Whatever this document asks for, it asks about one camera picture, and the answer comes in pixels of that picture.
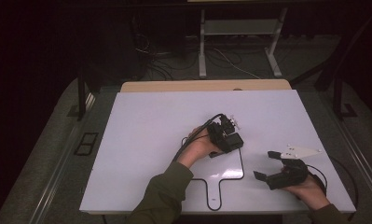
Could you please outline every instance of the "white table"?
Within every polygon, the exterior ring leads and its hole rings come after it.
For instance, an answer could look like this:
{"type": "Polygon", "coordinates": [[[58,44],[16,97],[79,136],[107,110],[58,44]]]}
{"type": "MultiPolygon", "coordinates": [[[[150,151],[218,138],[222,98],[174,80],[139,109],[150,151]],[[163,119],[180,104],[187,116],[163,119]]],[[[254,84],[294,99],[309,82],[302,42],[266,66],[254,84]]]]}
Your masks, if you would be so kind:
{"type": "Polygon", "coordinates": [[[80,210],[100,215],[132,211],[142,200],[149,179],[167,168],[181,139],[218,113],[234,115],[241,125],[244,177],[220,183],[222,206],[217,211],[207,206],[204,182],[191,181],[183,214],[308,211],[290,193],[269,190],[266,183],[254,178],[253,171],[279,173],[282,163],[269,159],[267,151],[285,150],[288,144],[321,149],[324,153],[303,161],[325,174],[327,196],[339,211],[355,210],[297,92],[291,90],[120,92],[80,210]]]}

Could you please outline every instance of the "dark background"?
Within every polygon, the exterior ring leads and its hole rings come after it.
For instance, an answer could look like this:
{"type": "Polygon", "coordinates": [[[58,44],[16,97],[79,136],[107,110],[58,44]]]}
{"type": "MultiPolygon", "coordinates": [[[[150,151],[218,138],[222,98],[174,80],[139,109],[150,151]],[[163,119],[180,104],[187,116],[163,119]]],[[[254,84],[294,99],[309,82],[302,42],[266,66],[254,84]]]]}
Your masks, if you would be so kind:
{"type": "MultiPolygon", "coordinates": [[[[282,34],[351,36],[372,14],[372,1],[352,2],[291,7],[282,34]]],[[[268,10],[255,11],[270,16],[268,10]]],[[[0,1],[0,208],[77,72],[84,73],[93,91],[137,80],[143,60],[138,60],[131,32],[144,32],[180,51],[184,35],[199,33],[198,11],[165,12],[139,11],[143,23],[141,30],[134,30],[129,11],[63,9],[56,1],[0,1]]],[[[248,18],[251,11],[218,9],[211,14],[228,15],[248,18]]],[[[372,109],[372,22],[339,72],[372,109]]]]}

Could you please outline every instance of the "green jacket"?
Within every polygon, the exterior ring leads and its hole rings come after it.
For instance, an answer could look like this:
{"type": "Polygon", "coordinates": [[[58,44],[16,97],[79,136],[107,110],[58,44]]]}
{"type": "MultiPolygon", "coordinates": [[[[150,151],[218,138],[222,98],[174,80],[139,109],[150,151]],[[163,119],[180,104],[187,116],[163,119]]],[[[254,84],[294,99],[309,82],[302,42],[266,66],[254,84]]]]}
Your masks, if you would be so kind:
{"type": "MultiPolygon", "coordinates": [[[[183,164],[172,162],[165,173],[151,178],[145,196],[127,218],[127,224],[173,223],[182,211],[186,187],[193,175],[183,164]]],[[[349,223],[333,204],[313,211],[310,218],[315,224],[349,223]]]]}

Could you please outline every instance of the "gray floor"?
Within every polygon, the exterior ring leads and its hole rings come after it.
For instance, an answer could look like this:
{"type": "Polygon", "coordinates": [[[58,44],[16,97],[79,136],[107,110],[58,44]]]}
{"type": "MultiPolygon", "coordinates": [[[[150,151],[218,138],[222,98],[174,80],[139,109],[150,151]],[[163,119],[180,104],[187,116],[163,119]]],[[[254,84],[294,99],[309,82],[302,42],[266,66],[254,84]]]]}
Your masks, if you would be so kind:
{"type": "MultiPolygon", "coordinates": [[[[316,36],[312,40],[303,37],[281,39],[275,55],[283,78],[291,80],[324,61],[338,41],[338,36],[316,36]]],[[[259,37],[250,37],[242,42],[237,39],[208,40],[208,79],[254,78],[233,68],[217,49],[240,69],[261,78],[274,78],[264,53],[268,42],[259,37]]],[[[195,63],[197,52],[193,50],[195,45],[190,45],[190,49],[185,58],[168,57],[153,62],[150,66],[165,69],[173,79],[198,79],[198,62],[195,63]]],[[[147,70],[143,80],[164,80],[161,73],[154,69],[147,70]]],[[[349,131],[355,145],[363,151],[372,167],[372,113],[351,87],[345,86],[343,101],[351,104],[358,117],[345,118],[343,122],[339,122],[330,108],[332,90],[317,92],[312,87],[316,77],[306,79],[296,89],[328,154],[345,165],[357,182],[359,195],[356,198],[351,178],[342,166],[333,161],[351,198],[354,202],[358,201],[358,211],[353,222],[372,223],[372,191],[362,175],[363,172],[360,172],[354,162],[350,153],[351,146],[342,131],[343,127],[349,131]]],[[[99,94],[93,95],[94,103],[89,107],[87,116],[82,121],[76,121],[76,117],[69,117],[69,111],[77,104],[76,80],[69,85],[7,198],[0,212],[0,223],[103,223],[102,217],[82,213],[78,207],[118,90],[118,87],[102,88],[99,94]],[[90,156],[73,155],[83,133],[98,133],[98,141],[90,156]]],[[[106,218],[108,223],[124,221],[123,216],[106,218]]],[[[296,214],[283,216],[283,223],[310,221],[306,215],[296,214]]]]}

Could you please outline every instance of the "person's right hand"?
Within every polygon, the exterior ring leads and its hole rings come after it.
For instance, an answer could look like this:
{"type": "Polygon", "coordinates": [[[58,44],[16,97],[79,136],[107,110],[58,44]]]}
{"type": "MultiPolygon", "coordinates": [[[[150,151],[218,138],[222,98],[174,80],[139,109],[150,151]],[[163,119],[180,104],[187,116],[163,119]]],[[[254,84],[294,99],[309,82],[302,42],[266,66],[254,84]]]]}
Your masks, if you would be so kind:
{"type": "Polygon", "coordinates": [[[310,175],[303,183],[283,188],[283,190],[295,194],[313,211],[330,204],[316,180],[310,175]]]}
{"type": "MultiPolygon", "coordinates": [[[[188,137],[196,132],[197,129],[198,128],[195,128],[188,137]]],[[[208,130],[203,129],[197,136],[195,136],[195,140],[186,147],[182,154],[180,154],[177,161],[182,163],[185,167],[190,168],[195,161],[206,157],[211,152],[222,151],[211,142],[208,130]]]]}

